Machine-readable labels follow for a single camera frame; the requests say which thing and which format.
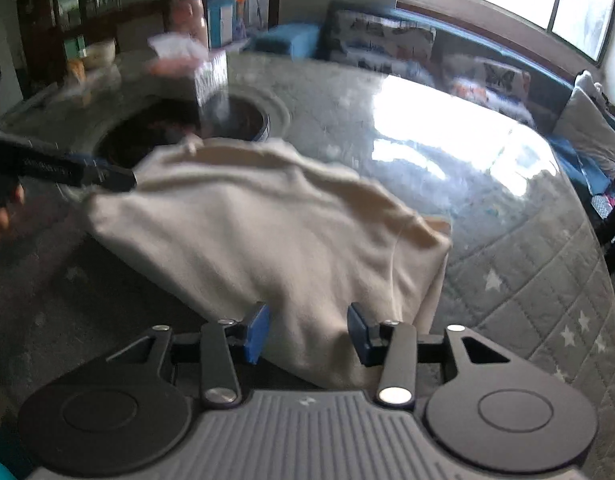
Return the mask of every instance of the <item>white pillow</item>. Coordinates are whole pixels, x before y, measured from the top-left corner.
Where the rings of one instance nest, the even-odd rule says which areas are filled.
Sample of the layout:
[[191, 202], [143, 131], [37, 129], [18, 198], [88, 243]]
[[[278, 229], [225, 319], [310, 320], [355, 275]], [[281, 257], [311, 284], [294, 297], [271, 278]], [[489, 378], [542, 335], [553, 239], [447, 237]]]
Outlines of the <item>white pillow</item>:
[[569, 140], [578, 152], [591, 156], [607, 176], [615, 177], [615, 131], [578, 86], [572, 90], [553, 133]]

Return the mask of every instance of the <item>window sill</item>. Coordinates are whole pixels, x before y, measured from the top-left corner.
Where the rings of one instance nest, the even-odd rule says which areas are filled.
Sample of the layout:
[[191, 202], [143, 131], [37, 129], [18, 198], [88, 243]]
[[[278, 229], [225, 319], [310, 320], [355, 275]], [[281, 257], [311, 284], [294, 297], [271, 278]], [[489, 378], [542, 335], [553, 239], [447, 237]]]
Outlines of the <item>window sill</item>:
[[483, 0], [398, 0], [397, 7], [465, 28], [539, 63], [573, 82], [581, 70], [595, 79], [599, 69], [545, 30]]

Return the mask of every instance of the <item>table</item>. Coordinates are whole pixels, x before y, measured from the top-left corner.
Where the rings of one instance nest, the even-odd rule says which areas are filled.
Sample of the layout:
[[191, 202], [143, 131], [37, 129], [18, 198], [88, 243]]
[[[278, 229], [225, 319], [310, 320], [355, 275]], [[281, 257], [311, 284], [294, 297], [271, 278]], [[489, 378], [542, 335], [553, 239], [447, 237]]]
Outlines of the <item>table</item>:
[[[614, 479], [615, 297], [587, 216], [545, 140], [394, 76], [254, 54], [229, 56], [228, 67], [233, 88], [283, 108], [272, 137], [378, 180], [422, 213], [451, 218], [432, 331], [476, 328], [580, 389], [600, 420], [585, 472]], [[93, 104], [69, 128], [43, 110], [8, 129], [92, 146], [127, 113], [103, 102], [108, 108]], [[0, 381], [17, 401], [147, 326], [198, 328], [196, 314], [89, 238], [70, 203], [31, 186], [43, 201], [32, 199], [0, 251]], [[434, 375], [423, 375], [420, 393], [429, 393]], [[288, 380], [274, 367], [271, 377]]]

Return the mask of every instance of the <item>sofa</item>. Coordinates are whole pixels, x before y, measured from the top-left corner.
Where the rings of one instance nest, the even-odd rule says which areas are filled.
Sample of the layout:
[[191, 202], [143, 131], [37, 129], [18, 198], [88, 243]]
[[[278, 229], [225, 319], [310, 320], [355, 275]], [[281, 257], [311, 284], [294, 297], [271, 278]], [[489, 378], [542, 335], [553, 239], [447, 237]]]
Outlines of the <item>sofa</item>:
[[[377, 42], [372, 41], [371, 35], [374, 32], [370, 30], [370, 40], [363, 41], [362, 47], [367, 52], [369, 46], [372, 52], [361, 59], [357, 54], [360, 50], [354, 49], [354, 44], [349, 48], [351, 44], [349, 38], [341, 40], [342, 29], [355, 28], [354, 22], [342, 26], [342, 16], [347, 16], [348, 21], [350, 21], [349, 16], [364, 16], [366, 22], [363, 27], [369, 29], [372, 29], [375, 23], [398, 23], [400, 31], [416, 28], [421, 31], [420, 38], [412, 38], [408, 44], [412, 56], [407, 56], [408, 59], [403, 60], [403, 56], [399, 53], [386, 52], [380, 44], [380, 38]], [[341, 43], [346, 44], [345, 48], [341, 47]], [[455, 25], [407, 10], [378, 9], [334, 1], [329, 6], [323, 24], [280, 25], [252, 38], [246, 50], [285, 54], [294, 59], [309, 57], [335, 60], [377, 72], [393, 73], [447, 92], [456, 92], [455, 85], [448, 84], [447, 80], [444, 81], [447, 60], [469, 57], [487, 61], [495, 69], [498, 66], [515, 68], [517, 75], [522, 75], [523, 79], [526, 79], [524, 82], [527, 83], [525, 94], [515, 99], [523, 101], [521, 107], [529, 110], [532, 122], [527, 123], [514, 114], [503, 111], [502, 113], [528, 124], [550, 142], [561, 167], [570, 177], [582, 200], [589, 200], [592, 195], [604, 192], [610, 184], [610, 179], [597, 167], [592, 158], [584, 153], [578, 153], [566, 139], [552, 136], [574, 86], [510, 48]], [[381, 61], [386, 58], [389, 58], [388, 62]], [[472, 68], [471, 74], [474, 75], [474, 72], [475, 69]], [[462, 80], [459, 80], [459, 86], [461, 88], [457, 95], [465, 98], [465, 92], [471, 93], [471, 88], [465, 90]], [[600, 106], [599, 110], [615, 132], [615, 118]]]

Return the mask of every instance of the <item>beige garment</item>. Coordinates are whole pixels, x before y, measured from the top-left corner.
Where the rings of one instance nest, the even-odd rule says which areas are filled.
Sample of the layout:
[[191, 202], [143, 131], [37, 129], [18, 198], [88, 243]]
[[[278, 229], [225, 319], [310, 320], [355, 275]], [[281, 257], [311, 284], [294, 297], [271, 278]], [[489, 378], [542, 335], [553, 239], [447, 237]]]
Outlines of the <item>beige garment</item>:
[[206, 319], [241, 319], [266, 301], [263, 355], [281, 368], [329, 388], [375, 385], [380, 370], [359, 364], [347, 307], [427, 333], [449, 224], [282, 141], [190, 142], [157, 148], [133, 192], [92, 195], [95, 236]]

